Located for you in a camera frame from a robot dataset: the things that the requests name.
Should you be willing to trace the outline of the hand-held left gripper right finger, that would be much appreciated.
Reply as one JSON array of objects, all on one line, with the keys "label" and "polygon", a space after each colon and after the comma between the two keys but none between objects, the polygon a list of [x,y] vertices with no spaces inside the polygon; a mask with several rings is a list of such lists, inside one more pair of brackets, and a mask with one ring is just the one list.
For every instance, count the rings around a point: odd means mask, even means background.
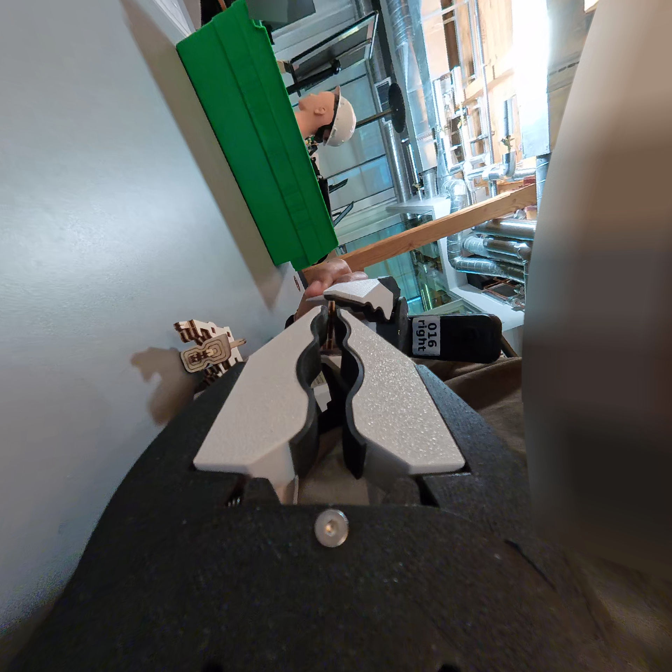
[{"label": "hand-held left gripper right finger", "polygon": [[339,309],[343,459],[355,478],[450,474],[466,460],[414,361]]}]

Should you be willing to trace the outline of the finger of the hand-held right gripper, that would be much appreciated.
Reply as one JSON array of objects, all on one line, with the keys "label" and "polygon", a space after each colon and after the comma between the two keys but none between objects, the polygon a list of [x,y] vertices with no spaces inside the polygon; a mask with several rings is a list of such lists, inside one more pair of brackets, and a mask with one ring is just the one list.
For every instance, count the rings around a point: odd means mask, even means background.
[{"label": "finger of the hand-held right gripper", "polygon": [[368,321],[389,322],[394,313],[394,280],[335,283],[322,294],[307,299],[310,305],[326,305],[329,301],[364,314]]}]

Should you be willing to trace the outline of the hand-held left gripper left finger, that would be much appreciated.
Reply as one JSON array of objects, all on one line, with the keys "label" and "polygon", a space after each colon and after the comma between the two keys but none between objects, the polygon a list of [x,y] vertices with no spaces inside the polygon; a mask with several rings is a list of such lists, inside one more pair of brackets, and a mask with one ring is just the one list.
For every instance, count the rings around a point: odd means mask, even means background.
[{"label": "hand-held left gripper left finger", "polygon": [[282,503],[318,452],[311,384],[321,371],[322,308],[315,307],[263,348],[239,374],[194,458],[200,471],[265,478]]}]

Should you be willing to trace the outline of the wooden puzzle model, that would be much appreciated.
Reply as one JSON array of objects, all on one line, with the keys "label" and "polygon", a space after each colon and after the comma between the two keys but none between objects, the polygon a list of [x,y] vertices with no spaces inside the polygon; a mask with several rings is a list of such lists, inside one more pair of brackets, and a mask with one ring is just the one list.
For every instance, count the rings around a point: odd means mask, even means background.
[{"label": "wooden puzzle model", "polygon": [[173,327],[183,343],[191,344],[180,358],[187,373],[203,375],[203,388],[217,382],[235,364],[244,362],[239,348],[247,341],[235,339],[228,327],[199,320],[178,321]]}]

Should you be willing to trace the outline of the grey desk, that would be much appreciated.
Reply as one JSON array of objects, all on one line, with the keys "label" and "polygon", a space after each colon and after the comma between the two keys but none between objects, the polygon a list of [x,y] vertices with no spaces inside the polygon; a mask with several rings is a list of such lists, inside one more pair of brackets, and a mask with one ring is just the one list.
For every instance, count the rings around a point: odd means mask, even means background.
[{"label": "grey desk", "polygon": [[1,658],[189,401],[177,321],[298,305],[155,1],[1,2]]}]

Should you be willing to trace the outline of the person's right hand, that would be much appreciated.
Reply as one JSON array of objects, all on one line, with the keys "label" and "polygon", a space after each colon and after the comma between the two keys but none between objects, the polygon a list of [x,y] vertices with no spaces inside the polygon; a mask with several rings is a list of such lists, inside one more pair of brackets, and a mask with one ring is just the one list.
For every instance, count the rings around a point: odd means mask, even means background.
[{"label": "person's right hand", "polygon": [[367,280],[364,272],[354,272],[346,261],[341,258],[325,260],[300,272],[304,281],[305,291],[295,312],[295,318],[300,319],[314,307],[312,299],[320,298],[323,292],[331,286],[349,282]]}]

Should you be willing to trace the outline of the person's olive clothing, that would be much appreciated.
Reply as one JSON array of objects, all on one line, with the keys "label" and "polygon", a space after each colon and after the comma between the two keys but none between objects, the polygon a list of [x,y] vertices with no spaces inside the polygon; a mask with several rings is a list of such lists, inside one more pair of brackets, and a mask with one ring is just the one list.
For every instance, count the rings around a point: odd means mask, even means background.
[{"label": "person's olive clothing", "polygon": [[[479,413],[526,464],[522,359],[493,364],[417,360]],[[560,548],[578,589],[573,611],[589,614],[605,671],[671,670],[671,581],[656,575]]]}]

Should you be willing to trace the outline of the silver pipe bundle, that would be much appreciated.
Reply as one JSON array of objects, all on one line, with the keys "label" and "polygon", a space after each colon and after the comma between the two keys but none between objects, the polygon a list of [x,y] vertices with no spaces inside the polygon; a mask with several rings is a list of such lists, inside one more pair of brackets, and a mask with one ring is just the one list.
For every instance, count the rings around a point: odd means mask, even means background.
[{"label": "silver pipe bundle", "polygon": [[489,220],[446,239],[449,266],[458,273],[527,281],[536,221]]}]

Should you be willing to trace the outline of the wooden railing beam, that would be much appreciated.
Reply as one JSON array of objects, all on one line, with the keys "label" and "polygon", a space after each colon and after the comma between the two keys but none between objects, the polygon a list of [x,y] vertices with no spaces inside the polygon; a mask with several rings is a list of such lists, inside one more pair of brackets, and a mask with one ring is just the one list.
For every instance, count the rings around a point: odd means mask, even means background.
[{"label": "wooden railing beam", "polygon": [[363,271],[371,265],[401,256],[487,221],[503,218],[526,206],[534,206],[536,203],[536,187],[529,184],[389,238],[376,241],[368,246],[341,255],[339,258],[347,263],[351,270]]}]

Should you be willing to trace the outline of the white hard hat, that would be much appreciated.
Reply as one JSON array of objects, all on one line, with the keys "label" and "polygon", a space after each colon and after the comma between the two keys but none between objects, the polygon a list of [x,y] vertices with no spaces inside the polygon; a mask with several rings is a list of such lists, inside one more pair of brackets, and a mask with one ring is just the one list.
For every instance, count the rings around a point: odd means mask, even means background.
[{"label": "white hard hat", "polygon": [[350,140],[356,130],[356,114],[350,102],[341,94],[340,86],[334,91],[332,121],[323,126],[322,144],[328,147],[340,147]]}]

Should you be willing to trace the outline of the green plastic bin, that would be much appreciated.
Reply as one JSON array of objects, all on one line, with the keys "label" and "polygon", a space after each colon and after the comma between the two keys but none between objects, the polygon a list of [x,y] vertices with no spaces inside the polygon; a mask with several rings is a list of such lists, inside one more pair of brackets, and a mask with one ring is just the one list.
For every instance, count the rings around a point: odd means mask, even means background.
[{"label": "green plastic bin", "polygon": [[318,263],[337,237],[266,29],[234,1],[176,51],[273,264]]}]

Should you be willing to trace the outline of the black disc stand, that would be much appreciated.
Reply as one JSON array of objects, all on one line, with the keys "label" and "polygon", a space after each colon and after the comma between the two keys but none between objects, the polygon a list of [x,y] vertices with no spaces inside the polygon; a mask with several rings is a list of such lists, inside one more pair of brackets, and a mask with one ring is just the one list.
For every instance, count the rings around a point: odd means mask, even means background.
[{"label": "black disc stand", "polygon": [[358,120],[356,129],[377,120],[388,120],[392,123],[392,127],[397,134],[402,134],[406,127],[406,111],[405,101],[401,88],[397,83],[391,83],[388,88],[388,109],[374,113],[373,115]]}]

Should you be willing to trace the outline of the corrugated silver duct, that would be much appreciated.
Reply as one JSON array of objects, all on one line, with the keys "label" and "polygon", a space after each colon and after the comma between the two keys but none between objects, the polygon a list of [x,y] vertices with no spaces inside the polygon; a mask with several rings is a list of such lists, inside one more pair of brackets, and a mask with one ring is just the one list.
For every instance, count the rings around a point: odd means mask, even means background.
[{"label": "corrugated silver duct", "polygon": [[426,198],[436,197],[438,125],[419,1],[381,1],[392,65],[405,100],[415,172]]}]

